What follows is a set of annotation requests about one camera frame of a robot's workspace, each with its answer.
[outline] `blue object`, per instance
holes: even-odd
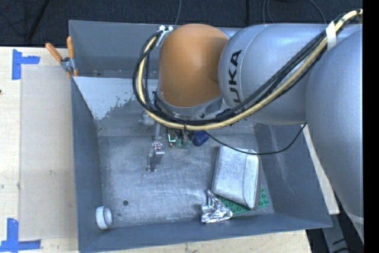
[[[201,146],[204,142],[206,142],[209,138],[209,135],[204,131],[194,131],[194,138],[192,143],[195,146]]]
[[[19,250],[39,249],[41,240],[18,241],[18,221],[13,218],[7,219],[7,239],[0,244],[0,252],[18,253]]]
[[[23,54],[16,49],[13,49],[13,66],[12,66],[12,79],[21,78],[21,65],[36,65],[40,62],[38,56],[26,56],[23,57]]]

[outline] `yellow cable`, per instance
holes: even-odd
[[[356,16],[356,15],[362,15],[363,10],[357,11],[351,11],[345,14],[336,24],[335,24],[335,31],[338,31],[343,24],[350,18]],[[150,43],[146,46],[144,53],[147,52],[147,50],[150,48],[152,43],[155,41],[156,37],[154,37]],[[200,131],[200,130],[212,130],[212,129],[218,129],[221,127],[226,127],[229,126],[233,123],[238,122],[239,120],[246,118],[247,116],[252,115],[253,113],[257,112],[264,106],[266,106],[268,103],[273,101],[277,96],[279,96],[281,93],[283,93],[293,82],[297,80],[298,77],[300,77],[303,72],[306,71],[306,69],[312,64],[312,62],[318,57],[319,54],[321,54],[322,50],[326,46],[327,43],[327,37],[325,37],[320,44],[315,48],[313,53],[304,61],[304,63],[282,84],[280,85],[274,92],[272,92],[270,95],[268,95],[265,99],[263,99],[261,102],[251,106],[250,108],[246,109],[244,112],[241,112],[240,114],[224,120],[220,121],[218,123],[211,123],[211,124],[206,124],[205,126],[194,126],[190,124],[181,124],[181,123],[174,123],[171,121],[167,121],[150,111],[146,110],[147,114],[154,119],[156,122],[162,124],[163,126],[172,128],[172,129],[187,129],[190,131]],[[143,101],[144,104],[146,104],[145,98],[142,94],[142,75],[143,75],[143,67],[144,67],[144,62],[146,58],[144,58],[140,65],[139,65],[139,70],[137,74],[137,91],[140,99]]]

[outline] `wooden table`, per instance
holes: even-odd
[[[16,48],[23,53],[23,56],[35,55],[40,57],[40,63],[34,65],[33,69],[44,69],[59,66],[53,56],[45,48],[26,48],[26,47],[0,47],[0,221],[6,223],[7,218],[20,219],[20,191],[23,189],[20,175],[23,172],[20,170],[20,139],[21,139],[21,84],[23,75],[20,80],[11,79],[11,59],[12,50]],[[63,57],[68,56],[66,49],[58,49]],[[67,77],[64,71],[60,73],[60,77]],[[41,106],[43,106],[43,97],[34,96],[31,98],[40,98]],[[53,113],[46,112],[50,116],[49,119],[54,119]],[[56,126],[59,127],[60,120],[56,120]],[[61,164],[63,166],[72,165],[72,162]],[[46,193],[50,197],[54,196],[54,192]],[[333,197],[327,200],[330,214],[338,212]],[[53,212],[59,218],[65,217],[62,210],[52,207],[46,212]],[[0,224],[0,240],[6,238],[6,225]],[[40,235],[41,248],[33,250],[33,252],[77,252],[76,237],[58,236],[55,238],[44,238]],[[20,235],[20,241],[26,239]],[[239,238],[221,239],[216,241],[192,242],[187,244],[167,245],[153,248],[131,249],[118,252],[128,253],[150,253],[150,252],[255,252],[255,253],[309,253],[310,245],[307,239],[306,231],[300,230],[295,232],[281,232],[266,235],[255,235]]]

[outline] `bin floor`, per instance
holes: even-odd
[[[114,102],[115,95],[120,96],[120,92],[113,95],[92,94],[89,89],[91,86],[87,84],[96,87],[96,81],[103,80],[76,78],[76,81],[93,115],[104,105],[105,98]],[[119,82],[108,79],[107,87],[112,83],[119,85]],[[122,85],[125,92],[131,89],[130,82],[125,81]],[[142,106],[131,98],[121,106],[110,107],[107,115],[95,120],[103,205],[112,211],[113,226],[119,228],[200,220],[200,206],[207,203],[206,193],[212,185],[220,144],[209,139],[200,147],[191,145],[188,150],[172,148],[164,136],[165,128],[162,126],[160,133],[165,154],[156,171],[149,172],[146,170],[147,156],[152,147],[155,126],[141,123],[143,112]],[[242,120],[232,127],[211,130],[210,133],[236,148],[257,150],[254,123],[249,120]],[[261,180],[269,195],[264,174]],[[243,213],[242,216],[272,212],[270,206]]]

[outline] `green lego plate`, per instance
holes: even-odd
[[[239,203],[236,203],[235,201],[226,199],[222,196],[217,196],[224,204],[225,206],[233,212],[233,215],[241,214],[247,211],[251,211],[250,208],[243,206]],[[263,188],[261,188],[261,194],[259,196],[259,203],[258,203],[258,209],[268,207],[270,205],[270,202],[268,200],[268,197],[266,195],[266,192]]]

